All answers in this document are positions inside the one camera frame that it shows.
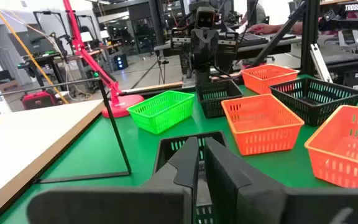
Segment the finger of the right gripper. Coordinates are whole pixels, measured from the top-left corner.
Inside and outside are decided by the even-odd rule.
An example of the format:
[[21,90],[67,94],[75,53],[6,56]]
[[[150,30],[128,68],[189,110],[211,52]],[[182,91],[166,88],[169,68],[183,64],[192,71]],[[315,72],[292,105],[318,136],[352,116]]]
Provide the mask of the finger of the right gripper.
[[204,30],[204,55],[206,57],[206,63],[211,63],[211,59],[218,49],[219,32],[215,29]]
[[201,29],[191,31],[191,53],[193,54],[194,64],[203,63],[204,33]]

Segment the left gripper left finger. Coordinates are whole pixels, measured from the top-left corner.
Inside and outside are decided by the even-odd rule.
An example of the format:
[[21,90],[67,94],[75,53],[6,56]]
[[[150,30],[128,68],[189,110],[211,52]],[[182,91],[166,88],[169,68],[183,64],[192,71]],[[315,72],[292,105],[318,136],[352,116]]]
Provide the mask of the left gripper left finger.
[[67,187],[35,196],[30,224],[193,224],[198,184],[198,140],[184,145],[137,187]]

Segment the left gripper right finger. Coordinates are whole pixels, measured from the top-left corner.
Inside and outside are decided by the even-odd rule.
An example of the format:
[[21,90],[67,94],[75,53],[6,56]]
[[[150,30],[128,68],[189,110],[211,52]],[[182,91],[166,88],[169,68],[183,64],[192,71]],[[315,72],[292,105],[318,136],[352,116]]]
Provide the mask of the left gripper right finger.
[[219,224],[358,224],[358,189],[287,187],[213,138],[204,160]]

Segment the orange slotted plastic basket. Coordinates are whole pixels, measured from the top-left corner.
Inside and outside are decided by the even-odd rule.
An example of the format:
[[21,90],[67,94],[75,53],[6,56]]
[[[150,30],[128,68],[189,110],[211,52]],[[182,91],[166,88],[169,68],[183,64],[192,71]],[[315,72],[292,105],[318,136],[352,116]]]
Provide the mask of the orange slotted plastic basket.
[[265,64],[241,71],[245,86],[258,93],[271,93],[269,86],[296,79],[299,71],[274,64]]
[[293,149],[305,124],[272,94],[223,100],[221,106],[242,156]]
[[339,106],[305,142],[305,148],[316,178],[358,188],[358,106]]

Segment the green slotted plastic basket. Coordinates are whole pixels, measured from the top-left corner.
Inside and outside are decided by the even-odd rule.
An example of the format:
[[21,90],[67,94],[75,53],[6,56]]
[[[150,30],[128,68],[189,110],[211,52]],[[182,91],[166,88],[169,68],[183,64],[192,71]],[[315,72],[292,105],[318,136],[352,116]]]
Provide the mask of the green slotted plastic basket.
[[135,124],[160,134],[193,114],[195,94],[168,90],[127,109]]

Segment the person's forearm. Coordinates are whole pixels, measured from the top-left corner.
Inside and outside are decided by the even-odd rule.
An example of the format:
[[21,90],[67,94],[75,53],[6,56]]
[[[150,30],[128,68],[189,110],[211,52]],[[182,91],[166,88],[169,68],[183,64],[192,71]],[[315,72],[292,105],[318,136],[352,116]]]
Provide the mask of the person's forearm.
[[[275,30],[278,32],[283,27],[283,24],[275,25]],[[301,35],[303,33],[303,23],[296,22],[292,25],[290,29],[291,34]]]

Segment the black keyboard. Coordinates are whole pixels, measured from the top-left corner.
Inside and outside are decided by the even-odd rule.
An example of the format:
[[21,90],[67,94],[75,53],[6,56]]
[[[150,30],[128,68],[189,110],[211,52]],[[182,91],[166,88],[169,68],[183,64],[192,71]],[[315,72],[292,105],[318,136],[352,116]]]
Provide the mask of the black keyboard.
[[269,41],[259,35],[245,33],[239,36],[239,47],[248,47],[252,45],[266,44]]

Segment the person's hand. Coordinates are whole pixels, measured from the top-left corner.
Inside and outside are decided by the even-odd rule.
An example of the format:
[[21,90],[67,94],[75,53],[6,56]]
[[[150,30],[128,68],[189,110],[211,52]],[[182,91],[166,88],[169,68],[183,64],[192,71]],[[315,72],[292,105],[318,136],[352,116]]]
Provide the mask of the person's hand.
[[249,27],[246,32],[253,33],[255,35],[273,34],[280,30],[281,25],[270,25],[270,24],[255,24]]

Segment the person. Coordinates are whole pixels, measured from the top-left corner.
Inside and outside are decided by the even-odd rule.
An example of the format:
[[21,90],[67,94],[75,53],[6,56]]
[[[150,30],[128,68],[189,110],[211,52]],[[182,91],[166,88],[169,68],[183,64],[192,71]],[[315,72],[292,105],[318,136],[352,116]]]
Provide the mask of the person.
[[257,0],[247,0],[247,12],[242,19],[243,23],[250,25],[263,23],[266,18],[263,6]]

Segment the green table mat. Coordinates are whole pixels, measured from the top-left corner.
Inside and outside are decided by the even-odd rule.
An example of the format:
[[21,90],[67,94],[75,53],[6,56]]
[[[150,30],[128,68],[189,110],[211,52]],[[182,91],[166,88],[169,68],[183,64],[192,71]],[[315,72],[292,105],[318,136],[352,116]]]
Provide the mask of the green table mat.
[[[192,117],[178,123],[162,134],[154,135],[137,127],[129,116],[116,120],[132,173],[129,176],[32,184],[1,216],[0,224],[27,224],[26,207],[37,194],[66,186],[136,186],[150,178],[154,169],[158,144],[163,138],[222,131],[235,154],[239,151],[225,117],[207,119],[199,103],[193,107]],[[330,187],[313,175],[304,143],[316,131],[304,125],[295,147],[290,151],[245,156],[244,160],[275,180],[290,187]],[[125,171],[110,120],[96,119],[81,136],[42,175],[44,179]]]

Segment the blue-lit computer tower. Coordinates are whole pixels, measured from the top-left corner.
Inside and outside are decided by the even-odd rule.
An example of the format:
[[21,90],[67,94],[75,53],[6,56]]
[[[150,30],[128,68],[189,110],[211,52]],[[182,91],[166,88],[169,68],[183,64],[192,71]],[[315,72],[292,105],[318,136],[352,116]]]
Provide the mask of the blue-lit computer tower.
[[126,54],[120,54],[114,56],[115,70],[123,70],[129,66]]

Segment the red desk lamp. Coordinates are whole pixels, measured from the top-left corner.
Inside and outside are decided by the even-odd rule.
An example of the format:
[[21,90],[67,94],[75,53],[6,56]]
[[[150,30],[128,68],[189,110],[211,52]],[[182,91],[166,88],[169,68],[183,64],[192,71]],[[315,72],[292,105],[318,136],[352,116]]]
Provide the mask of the red desk lamp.
[[117,81],[114,81],[99,65],[97,61],[86,51],[85,44],[82,41],[80,28],[78,27],[76,21],[76,15],[74,10],[71,7],[69,0],[63,0],[63,5],[65,6],[65,11],[70,20],[71,30],[72,30],[72,45],[76,49],[76,54],[82,56],[86,63],[91,67],[91,69],[98,74],[98,77],[101,81],[109,88],[111,99],[108,100],[105,109],[102,110],[102,115],[106,118],[113,116],[114,118],[120,118],[128,116],[128,108],[134,106],[142,101],[144,98],[140,95],[124,95],[122,96],[122,91],[119,89],[119,84]]

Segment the silver diagonal brace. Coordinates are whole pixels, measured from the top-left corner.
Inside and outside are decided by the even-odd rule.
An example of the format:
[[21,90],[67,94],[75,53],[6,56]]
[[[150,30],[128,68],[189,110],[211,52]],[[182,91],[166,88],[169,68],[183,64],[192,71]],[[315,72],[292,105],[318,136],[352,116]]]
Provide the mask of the silver diagonal brace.
[[320,52],[318,44],[311,44],[310,45],[310,54],[315,66],[315,69],[319,75],[319,78],[328,83],[333,83],[333,79],[329,73],[329,70],[324,62],[324,58]]

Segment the red tool case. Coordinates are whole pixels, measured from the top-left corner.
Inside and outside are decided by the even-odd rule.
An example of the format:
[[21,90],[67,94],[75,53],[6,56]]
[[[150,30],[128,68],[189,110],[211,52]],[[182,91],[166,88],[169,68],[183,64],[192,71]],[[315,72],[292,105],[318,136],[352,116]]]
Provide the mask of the red tool case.
[[35,93],[25,92],[21,98],[25,110],[56,106],[58,100],[52,90],[41,90]]

